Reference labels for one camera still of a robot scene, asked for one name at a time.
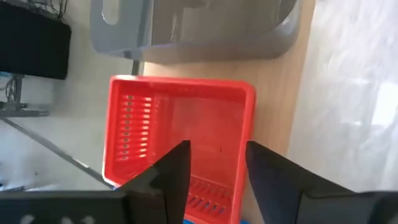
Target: gray bin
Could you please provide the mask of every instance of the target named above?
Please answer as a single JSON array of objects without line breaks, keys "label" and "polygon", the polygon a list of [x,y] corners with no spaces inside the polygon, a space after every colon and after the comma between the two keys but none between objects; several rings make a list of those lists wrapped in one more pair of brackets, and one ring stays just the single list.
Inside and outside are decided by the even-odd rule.
[{"label": "gray bin", "polygon": [[120,0],[115,25],[91,0],[93,47],[155,63],[275,58],[293,45],[300,0]]}]

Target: floor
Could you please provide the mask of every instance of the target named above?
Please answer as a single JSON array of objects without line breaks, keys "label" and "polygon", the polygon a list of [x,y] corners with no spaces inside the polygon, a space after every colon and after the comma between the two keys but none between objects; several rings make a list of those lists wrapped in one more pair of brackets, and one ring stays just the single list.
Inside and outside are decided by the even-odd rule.
[{"label": "floor", "polygon": [[[318,0],[315,9],[289,158],[353,190],[398,189],[397,10],[395,0]],[[68,79],[24,80],[23,100],[50,103],[51,115],[11,121],[101,172],[108,81],[132,62],[93,50],[89,15],[89,1],[70,0]],[[5,187],[106,188],[1,121],[0,133]]]}]

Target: wooden table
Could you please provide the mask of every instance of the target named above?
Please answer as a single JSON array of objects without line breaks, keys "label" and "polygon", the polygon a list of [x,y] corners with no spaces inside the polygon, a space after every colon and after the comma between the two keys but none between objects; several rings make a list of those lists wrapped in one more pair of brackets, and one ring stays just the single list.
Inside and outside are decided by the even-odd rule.
[{"label": "wooden table", "polygon": [[[257,93],[253,140],[286,155],[299,91],[315,0],[303,0],[295,45],[273,60],[157,65],[146,63],[144,75],[243,80]],[[246,181],[242,217],[263,223],[251,186]]]}]

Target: black monitor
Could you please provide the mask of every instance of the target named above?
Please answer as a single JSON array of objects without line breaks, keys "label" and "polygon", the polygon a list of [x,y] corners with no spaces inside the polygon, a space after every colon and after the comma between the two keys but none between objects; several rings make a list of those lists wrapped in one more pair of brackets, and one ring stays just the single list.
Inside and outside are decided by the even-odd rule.
[{"label": "black monitor", "polygon": [[61,21],[0,1],[0,71],[66,79],[71,34]]}]

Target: red plastic basket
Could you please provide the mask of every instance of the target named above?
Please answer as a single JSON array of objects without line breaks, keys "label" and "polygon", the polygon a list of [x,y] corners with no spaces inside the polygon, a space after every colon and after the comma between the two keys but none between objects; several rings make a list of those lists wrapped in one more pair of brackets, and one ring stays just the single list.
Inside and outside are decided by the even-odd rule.
[{"label": "red plastic basket", "polygon": [[255,94],[236,81],[111,79],[103,177],[122,185],[182,140],[191,140],[185,218],[239,223]]}]

